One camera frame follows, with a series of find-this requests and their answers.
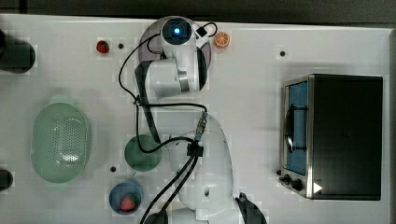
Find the green cup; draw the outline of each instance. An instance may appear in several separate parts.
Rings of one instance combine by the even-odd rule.
[[[159,145],[150,135],[141,134],[139,139],[145,150],[151,150]],[[142,152],[137,144],[137,136],[135,136],[126,145],[124,156],[128,165],[134,170],[146,172],[154,169],[160,163],[163,151],[159,149],[149,154]]]

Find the hole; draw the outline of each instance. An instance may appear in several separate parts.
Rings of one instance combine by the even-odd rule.
[[[205,187],[204,193],[205,193],[206,198],[209,197],[209,187],[208,186]]]

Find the microwave knob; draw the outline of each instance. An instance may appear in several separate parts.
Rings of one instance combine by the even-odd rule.
[[[303,189],[303,183],[298,178],[293,180],[293,181],[291,181],[290,183],[291,183],[291,187],[294,188],[297,191],[300,191],[300,190]]]
[[[283,181],[286,185],[290,184],[290,176],[289,175],[284,175],[283,177],[279,178],[280,181]]]

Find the black knob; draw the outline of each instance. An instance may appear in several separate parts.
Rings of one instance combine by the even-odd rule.
[[[283,181],[286,185],[290,184],[290,176],[289,175],[284,175],[283,177],[280,177],[279,180]]]
[[[300,179],[295,179],[291,181],[291,187],[296,189],[297,191],[300,191],[303,189],[303,182],[301,182]]]
[[[0,191],[11,187],[14,178],[9,171],[0,170]]]

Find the cable connector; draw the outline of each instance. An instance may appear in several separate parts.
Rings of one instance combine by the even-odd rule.
[[[195,131],[195,141],[201,141],[202,134],[204,134],[205,128],[206,128],[206,121],[207,118],[207,112],[202,112],[201,118],[198,120],[197,124],[197,129]]]
[[[136,96],[136,99],[134,99],[134,105],[139,105],[139,106],[142,105],[142,104],[141,104],[141,101],[140,101],[140,96],[139,96],[139,95],[137,95],[137,96]]]
[[[195,141],[194,143],[187,145],[187,156],[194,156],[194,157],[203,157],[204,156],[204,147],[200,147],[198,142]]]

